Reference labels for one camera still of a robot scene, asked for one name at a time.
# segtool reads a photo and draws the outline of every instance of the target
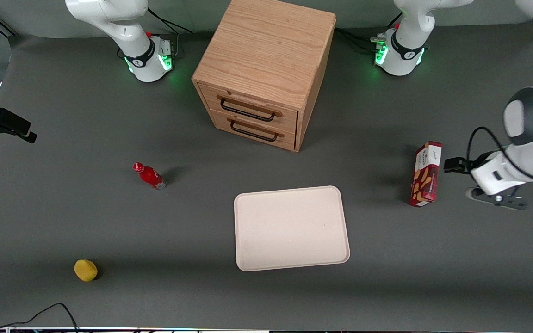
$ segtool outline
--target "yellow ball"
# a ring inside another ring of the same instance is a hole
[[[96,278],[98,269],[91,261],[80,259],[75,262],[74,272],[84,282],[90,282]]]

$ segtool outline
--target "drawer handle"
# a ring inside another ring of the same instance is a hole
[[[262,120],[263,122],[272,122],[272,120],[275,119],[275,112],[273,112],[269,118],[265,118],[265,117],[257,116],[256,114],[252,114],[252,113],[248,113],[248,112],[245,112],[245,111],[238,110],[237,108],[233,108],[233,107],[229,107],[229,106],[223,105],[225,103],[225,101],[226,101],[226,99],[222,99],[222,102],[220,103],[221,106],[222,106],[222,109],[224,109],[224,110],[228,110],[228,111],[231,111],[231,112],[234,112],[234,113],[237,113],[237,114],[241,114],[243,116],[247,116],[247,117],[250,117],[250,118]]]
[[[252,137],[256,137],[256,139],[261,139],[261,140],[268,141],[268,142],[274,142],[277,139],[277,133],[275,133],[275,137],[266,137],[266,136],[254,134],[254,133],[249,132],[249,131],[237,129],[237,128],[233,127],[234,124],[235,124],[235,122],[233,120],[231,120],[230,127],[231,127],[232,131],[237,131],[238,133],[242,133],[242,134],[245,134],[245,135],[250,135]]]

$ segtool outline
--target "plastic tray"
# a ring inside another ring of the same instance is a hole
[[[341,192],[334,186],[243,193],[234,211],[236,262],[243,271],[349,260]]]

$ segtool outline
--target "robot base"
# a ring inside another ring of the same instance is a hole
[[[494,196],[487,196],[487,194],[478,187],[468,188],[465,194],[469,199],[492,204],[497,207],[514,210],[526,210],[527,208],[527,201],[521,197],[514,196],[514,194],[495,194]]]
[[[163,40],[157,36],[151,36],[150,40],[155,44],[154,55],[144,67],[135,67],[129,64],[129,71],[142,82],[154,82],[160,80],[166,73],[172,70],[172,46],[169,40]]]
[[[388,29],[386,32],[379,33],[377,38],[372,40],[383,41],[383,44],[377,46],[379,49],[376,53],[376,59],[374,64],[382,67],[388,74],[395,76],[405,76],[415,69],[419,63],[421,63],[421,57],[425,52],[423,49],[418,55],[414,55],[412,59],[404,60],[398,51],[394,50],[392,45],[389,44],[391,36],[396,32],[396,29]]]

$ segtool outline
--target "plastic bottle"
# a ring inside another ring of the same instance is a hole
[[[148,183],[154,189],[161,190],[166,187],[166,182],[152,167],[137,162],[133,164],[133,169],[139,173],[142,181]]]

